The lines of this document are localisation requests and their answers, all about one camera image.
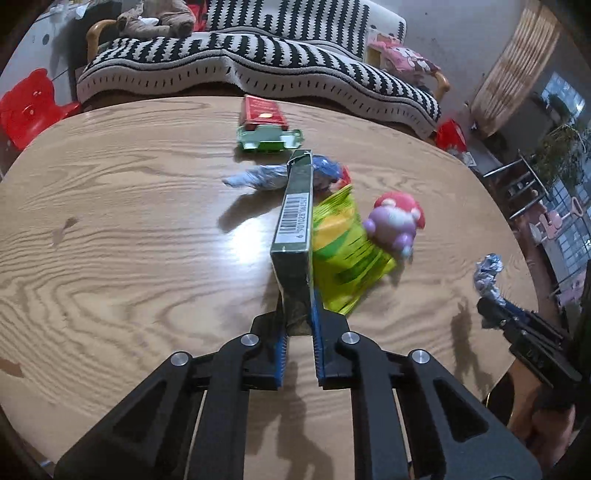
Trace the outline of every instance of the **black and white striped blanket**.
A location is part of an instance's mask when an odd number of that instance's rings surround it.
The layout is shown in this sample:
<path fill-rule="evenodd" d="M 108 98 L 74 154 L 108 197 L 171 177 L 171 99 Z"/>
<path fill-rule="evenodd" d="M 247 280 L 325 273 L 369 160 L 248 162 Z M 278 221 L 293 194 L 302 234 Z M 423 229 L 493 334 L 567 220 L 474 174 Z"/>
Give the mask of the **black and white striped blanket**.
<path fill-rule="evenodd" d="M 266 98 L 318 97 L 356 115 L 409 125 L 421 138 L 441 111 L 430 95 L 386 72 L 314 45 L 258 34 L 118 38 L 80 76 L 79 101 L 106 90 L 166 95 L 202 83 L 237 85 Z"/>
<path fill-rule="evenodd" d="M 213 0 L 207 29 L 311 43 L 362 60 L 367 28 L 404 43 L 406 21 L 367 0 Z"/>

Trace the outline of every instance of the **wooden armrest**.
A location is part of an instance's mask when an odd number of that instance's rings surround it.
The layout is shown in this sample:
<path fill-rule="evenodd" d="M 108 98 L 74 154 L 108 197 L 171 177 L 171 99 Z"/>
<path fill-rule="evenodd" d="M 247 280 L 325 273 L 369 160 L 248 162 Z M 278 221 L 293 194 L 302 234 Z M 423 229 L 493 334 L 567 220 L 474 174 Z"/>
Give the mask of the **wooden armrest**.
<path fill-rule="evenodd" d="M 431 76 L 437 80 L 437 90 L 435 90 L 434 93 L 435 100 L 441 102 L 441 100 L 443 100 L 443 96 L 449 92 L 452 86 L 441 72 L 435 72 Z"/>
<path fill-rule="evenodd" d="M 88 29 L 86 43 L 88 44 L 88 63 L 93 61 L 99 49 L 100 33 L 109 25 L 115 25 L 117 20 L 101 20 Z"/>

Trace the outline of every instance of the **red box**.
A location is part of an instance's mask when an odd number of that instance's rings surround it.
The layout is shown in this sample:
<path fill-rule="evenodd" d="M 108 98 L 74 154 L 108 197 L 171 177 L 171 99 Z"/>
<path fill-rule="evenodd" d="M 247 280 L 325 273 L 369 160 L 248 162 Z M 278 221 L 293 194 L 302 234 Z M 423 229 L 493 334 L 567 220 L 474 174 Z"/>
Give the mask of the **red box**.
<path fill-rule="evenodd" d="M 252 95 L 245 95 L 242 100 L 239 124 L 248 131 L 255 130 L 259 125 L 279 125 L 282 130 L 289 129 L 277 102 Z"/>

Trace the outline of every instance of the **stuffed animal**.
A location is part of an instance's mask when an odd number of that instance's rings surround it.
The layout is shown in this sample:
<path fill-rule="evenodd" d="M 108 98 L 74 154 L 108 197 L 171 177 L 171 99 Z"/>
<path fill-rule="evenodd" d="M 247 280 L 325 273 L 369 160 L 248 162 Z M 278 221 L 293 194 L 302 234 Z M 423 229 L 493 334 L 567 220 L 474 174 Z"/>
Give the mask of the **stuffed animal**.
<path fill-rule="evenodd" d="M 376 200 L 363 227 L 384 250 L 408 258 L 413 253 L 417 229 L 425 228 L 425 213 L 412 195 L 389 192 Z"/>
<path fill-rule="evenodd" d="M 186 38 L 194 26 L 195 15 L 183 0 L 143 0 L 117 18 L 121 35 L 140 40 Z"/>

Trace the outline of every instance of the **metal screw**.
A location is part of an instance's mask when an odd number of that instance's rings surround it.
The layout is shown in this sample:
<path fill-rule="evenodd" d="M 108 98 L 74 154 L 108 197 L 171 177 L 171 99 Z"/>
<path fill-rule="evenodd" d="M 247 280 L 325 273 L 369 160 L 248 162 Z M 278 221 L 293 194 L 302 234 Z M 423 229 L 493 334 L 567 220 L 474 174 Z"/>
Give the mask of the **metal screw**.
<path fill-rule="evenodd" d="M 426 364 L 431 359 L 431 355 L 425 350 L 415 350 L 411 357 L 418 364 Z"/>
<path fill-rule="evenodd" d="M 185 352 L 176 352 L 172 357 L 170 357 L 170 363 L 172 363 L 175 367 L 182 367 L 189 361 L 189 356 Z"/>
<path fill-rule="evenodd" d="M 343 335 L 340 336 L 340 339 L 344 341 L 344 343 L 354 345 L 357 342 L 359 342 L 359 335 L 357 335 L 355 332 L 345 332 Z"/>
<path fill-rule="evenodd" d="M 258 337 L 254 333 L 247 333 L 246 335 L 242 335 L 240 343 L 245 346 L 253 346 L 258 343 Z"/>

